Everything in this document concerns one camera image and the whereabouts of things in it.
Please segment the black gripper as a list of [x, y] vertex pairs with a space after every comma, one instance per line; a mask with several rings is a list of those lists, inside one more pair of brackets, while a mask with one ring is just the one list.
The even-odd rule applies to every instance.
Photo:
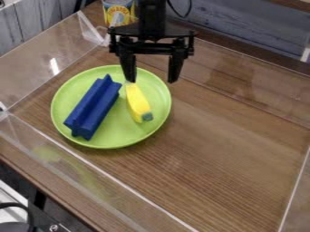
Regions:
[[194, 54], [196, 32], [182, 26], [164, 24], [160, 31], [143, 33], [138, 23], [108, 29], [109, 52], [120, 58], [124, 78], [136, 81], [136, 54], [168, 55], [168, 83], [178, 81], [184, 58]]

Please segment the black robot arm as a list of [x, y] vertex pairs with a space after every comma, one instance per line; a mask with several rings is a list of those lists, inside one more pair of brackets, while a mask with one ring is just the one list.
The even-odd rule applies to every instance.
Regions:
[[194, 54], [196, 33], [174, 28], [166, 21], [166, 6], [170, 0], [140, 0], [138, 22], [112, 26], [109, 34], [109, 52], [120, 60], [123, 75], [128, 82], [136, 81], [136, 55], [167, 55], [168, 83], [178, 81], [184, 60]]

